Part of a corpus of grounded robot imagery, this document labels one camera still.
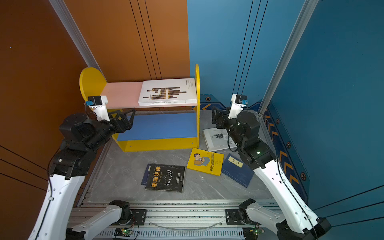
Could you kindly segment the white book with brown bars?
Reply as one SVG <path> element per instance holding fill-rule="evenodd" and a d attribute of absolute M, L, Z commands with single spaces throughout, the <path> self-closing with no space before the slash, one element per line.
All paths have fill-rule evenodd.
<path fill-rule="evenodd" d="M 138 103 L 140 106 L 196 105 L 195 79 L 168 79 L 144 81 Z"/>

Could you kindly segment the yellow cartoon cover book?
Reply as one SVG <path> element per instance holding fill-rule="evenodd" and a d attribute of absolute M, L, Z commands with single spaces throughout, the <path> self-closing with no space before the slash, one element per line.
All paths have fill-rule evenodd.
<path fill-rule="evenodd" d="M 220 176 L 224 162 L 224 154 L 208 152 L 193 148 L 187 169 L 214 176 Z"/>

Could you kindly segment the black book with orange title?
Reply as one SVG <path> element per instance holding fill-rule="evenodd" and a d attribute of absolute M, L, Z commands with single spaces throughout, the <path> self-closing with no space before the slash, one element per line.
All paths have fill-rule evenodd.
<path fill-rule="evenodd" d="M 181 193 L 185 171 L 185 166 L 151 164 L 145 189 Z"/>

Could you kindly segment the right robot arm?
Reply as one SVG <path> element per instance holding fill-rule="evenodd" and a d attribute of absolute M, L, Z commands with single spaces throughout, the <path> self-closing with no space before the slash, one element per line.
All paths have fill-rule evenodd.
<path fill-rule="evenodd" d="M 276 215 L 248 199 L 239 205 L 239 215 L 245 223 L 261 224 L 280 240 L 317 240 L 332 228 L 326 218 L 318 217 L 307 206 L 286 177 L 278 157 L 260 139 L 261 124 L 256 114 L 241 111 L 231 117 L 229 110 L 214 107 L 212 123 L 227 131 L 243 163 L 263 181 L 282 211 L 282 215 Z"/>

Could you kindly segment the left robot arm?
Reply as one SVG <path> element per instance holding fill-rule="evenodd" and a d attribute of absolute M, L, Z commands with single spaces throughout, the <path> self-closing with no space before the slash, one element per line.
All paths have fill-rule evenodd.
<path fill-rule="evenodd" d="M 59 129 L 64 140 L 48 168 L 48 189 L 30 240 L 91 240 L 113 223 L 129 224 L 133 219 L 129 203 L 114 200 L 84 224 L 68 227 L 80 186 L 98 149 L 116 133 L 133 127 L 135 110 L 114 111 L 109 121 L 90 119 L 87 114 L 68 116 Z"/>

